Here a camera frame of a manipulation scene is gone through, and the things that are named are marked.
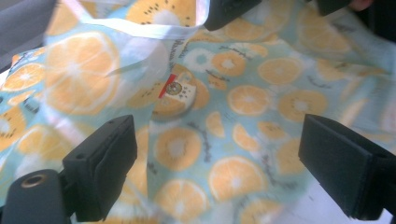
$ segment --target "patterned cloth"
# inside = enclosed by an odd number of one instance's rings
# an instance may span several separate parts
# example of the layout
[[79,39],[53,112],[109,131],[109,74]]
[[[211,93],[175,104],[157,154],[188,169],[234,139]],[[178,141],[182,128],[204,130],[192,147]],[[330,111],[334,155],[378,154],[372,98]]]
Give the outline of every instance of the patterned cloth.
[[70,2],[44,48],[13,58],[0,91],[1,203],[14,179],[61,171],[70,150],[126,114],[138,157],[105,223],[276,223],[312,179],[297,155],[305,113],[396,152],[395,46],[348,12],[326,20],[304,1],[269,0],[175,40],[76,11],[189,30],[195,0],[81,2],[88,12]]

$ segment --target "fabric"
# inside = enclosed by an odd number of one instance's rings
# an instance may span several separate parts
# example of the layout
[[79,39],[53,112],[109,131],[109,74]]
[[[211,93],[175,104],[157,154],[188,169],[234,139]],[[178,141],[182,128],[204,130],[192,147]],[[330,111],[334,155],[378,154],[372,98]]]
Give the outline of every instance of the fabric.
[[203,17],[195,0],[82,2],[91,15],[71,2],[57,6],[44,48],[13,58],[0,91],[1,203],[14,179],[61,171],[126,114],[138,157],[105,223],[277,223],[312,180],[297,155],[306,113],[396,150],[395,47],[347,11],[326,20],[304,1],[263,1],[218,31],[174,39],[103,18],[182,35]]

